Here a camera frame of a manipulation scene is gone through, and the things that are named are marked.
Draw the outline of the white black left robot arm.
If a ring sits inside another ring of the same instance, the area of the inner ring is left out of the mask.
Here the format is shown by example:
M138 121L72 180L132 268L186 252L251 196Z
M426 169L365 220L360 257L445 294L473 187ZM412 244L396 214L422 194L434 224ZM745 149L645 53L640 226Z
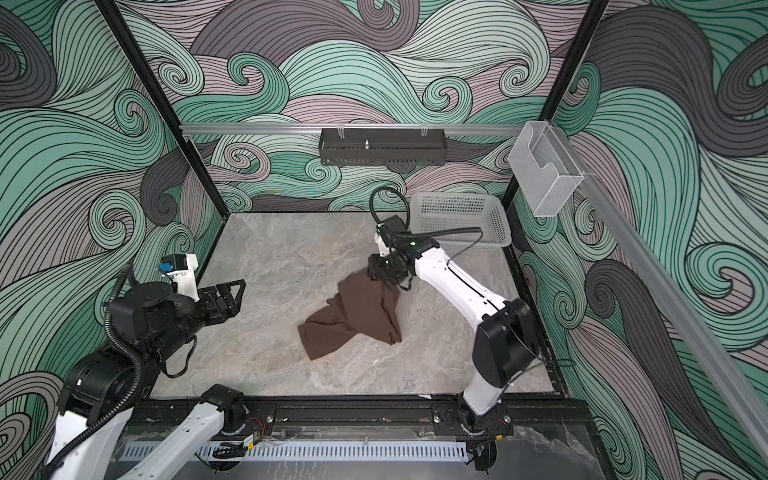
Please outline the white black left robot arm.
M105 304L106 342L67 373L57 402L53 444L41 479L103 479L122 430L158 377L184 375L198 332L237 316L243 279L199 289L194 254L162 257L158 270L170 282L139 283L125 264ZM191 344L185 367L171 374L167 361ZM244 394L210 387L190 413L120 479L172 479L214 436L245 426Z

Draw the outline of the black corner post right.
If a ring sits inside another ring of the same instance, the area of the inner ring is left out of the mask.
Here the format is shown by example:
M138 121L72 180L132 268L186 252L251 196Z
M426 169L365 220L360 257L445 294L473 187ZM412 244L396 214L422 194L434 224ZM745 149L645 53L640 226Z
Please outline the black corner post right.
M548 121L552 125L559 127L555 121L555 115L564 101L566 92L576 78L577 70L583 62L584 56L586 55L596 30L605 15L608 5L609 3L607 1L590 1L587 3L585 13L573 39L563 48L563 66L560 68L560 71L555 78L554 85L542 107L541 113L535 121ZM513 178L502 198L502 205L506 208L507 212L513 210L513 201L517 196L522 196L525 200L518 181L513 174Z

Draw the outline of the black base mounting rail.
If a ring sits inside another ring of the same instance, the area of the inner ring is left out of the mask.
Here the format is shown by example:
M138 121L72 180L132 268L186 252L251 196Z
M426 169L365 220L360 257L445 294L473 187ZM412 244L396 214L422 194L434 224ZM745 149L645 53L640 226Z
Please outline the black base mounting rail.
M506 435L514 426L586 422L583 401L545 394L507 394L478 416L458 394L373 396L247 396L240 428L214 438L265 433L291 436L309 427L405 427L438 436Z

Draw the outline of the black corner post left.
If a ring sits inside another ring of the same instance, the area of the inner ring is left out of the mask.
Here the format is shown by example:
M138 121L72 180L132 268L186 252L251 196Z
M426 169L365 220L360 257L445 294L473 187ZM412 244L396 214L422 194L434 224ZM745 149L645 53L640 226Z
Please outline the black corner post left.
M197 179L200 181L204 191L212 201L219 216L226 222L230 216L229 209L225 205L214 181L207 172L206 165L196 146L184 137L181 131L180 119L164 94L159 81L153 74L149 62L142 53L140 46L132 35L124 17L120 13L117 3L108 0L95 0L94 3L127 60L133 67L139 80L147 90L151 101L158 110L165 125L169 128L184 158L197 176Z

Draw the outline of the clear plastic wall bin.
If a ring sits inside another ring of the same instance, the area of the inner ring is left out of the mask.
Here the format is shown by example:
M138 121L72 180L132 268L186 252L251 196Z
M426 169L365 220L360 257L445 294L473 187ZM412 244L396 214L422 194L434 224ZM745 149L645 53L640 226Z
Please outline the clear plastic wall bin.
M507 161L537 218L556 217L584 180L565 132L548 121L526 122Z

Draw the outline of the aluminium rail right wall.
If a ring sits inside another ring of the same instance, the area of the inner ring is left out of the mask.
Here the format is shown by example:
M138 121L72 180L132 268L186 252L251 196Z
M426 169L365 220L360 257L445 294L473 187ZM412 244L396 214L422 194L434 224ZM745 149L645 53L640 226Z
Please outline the aluminium rail right wall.
M629 188L625 186L624 192L617 194L606 186L603 175L580 155L572 138L557 125L553 130L572 168L582 177L580 187L585 197L612 232L659 310L687 344L757 453L766 460L767 405L638 232Z

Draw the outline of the black perforated wall tray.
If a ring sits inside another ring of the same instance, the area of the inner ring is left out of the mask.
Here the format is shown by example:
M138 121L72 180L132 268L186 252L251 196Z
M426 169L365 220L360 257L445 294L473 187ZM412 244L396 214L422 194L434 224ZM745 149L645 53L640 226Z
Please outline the black perforated wall tray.
M408 169L442 165L448 153L441 129L325 128L318 143L324 165Z

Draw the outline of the black corner post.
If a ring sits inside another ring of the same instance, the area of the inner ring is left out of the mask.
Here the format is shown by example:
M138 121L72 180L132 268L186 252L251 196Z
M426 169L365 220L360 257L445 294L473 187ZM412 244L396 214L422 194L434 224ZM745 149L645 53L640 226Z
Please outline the black corner post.
M219 216L226 222L230 216L229 209L225 205L214 181L207 172L206 165L196 146L184 137L181 131L180 119L164 94L159 81L153 74L149 62L142 53L140 46L132 35L124 17L120 13L117 3L108 0L95 0L94 3L127 60L133 67L139 80L147 90L151 101L158 110L165 125L169 128L184 158L197 176L197 179L200 181L204 191L212 201Z
M584 56L586 55L596 30L605 15L608 5L609 3L607 1L590 1L587 3L585 13L573 39L563 48L563 66L560 68L560 71L555 78L554 85L542 107L541 113L535 121L548 121L552 125L559 127L555 121L555 115L564 101L566 92L576 78L577 70L583 62ZM522 196L525 200L518 181L513 174L513 178L502 198L502 205L506 208L507 212L513 210L513 201L517 196Z

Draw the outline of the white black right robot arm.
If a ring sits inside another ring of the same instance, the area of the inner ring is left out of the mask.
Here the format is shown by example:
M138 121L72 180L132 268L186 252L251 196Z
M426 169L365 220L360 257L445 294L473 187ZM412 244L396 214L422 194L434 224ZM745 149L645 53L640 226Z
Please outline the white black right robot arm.
M379 252L369 257L371 279L397 286L415 278L424 281L470 325L474 374L461 394L458 413L466 430L484 430L504 392L538 358L531 308L521 298L505 298L475 280L434 234L411 233L398 216L374 221Z

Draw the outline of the white plastic laundry basket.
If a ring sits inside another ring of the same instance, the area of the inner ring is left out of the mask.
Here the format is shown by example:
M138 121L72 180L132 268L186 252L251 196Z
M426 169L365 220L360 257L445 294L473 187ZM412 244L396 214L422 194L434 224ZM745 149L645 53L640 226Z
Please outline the white plastic laundry basket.
M479 228L482 237L470 253L493 252L512 243L511 230L501 201L475 193L416 193L410 201L411 231L431 233L459 228Z

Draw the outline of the brown corduroy trousers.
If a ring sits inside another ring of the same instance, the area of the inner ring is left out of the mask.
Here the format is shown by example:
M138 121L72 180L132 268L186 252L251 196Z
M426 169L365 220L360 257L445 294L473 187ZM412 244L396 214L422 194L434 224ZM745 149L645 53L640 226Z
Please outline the brown corduroy trousers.
M402 341L396 312L400 294L393 283L373 280L361 270L337 286L337 293L326 305L298 326L310 360L337 351L358 334L388 345Z

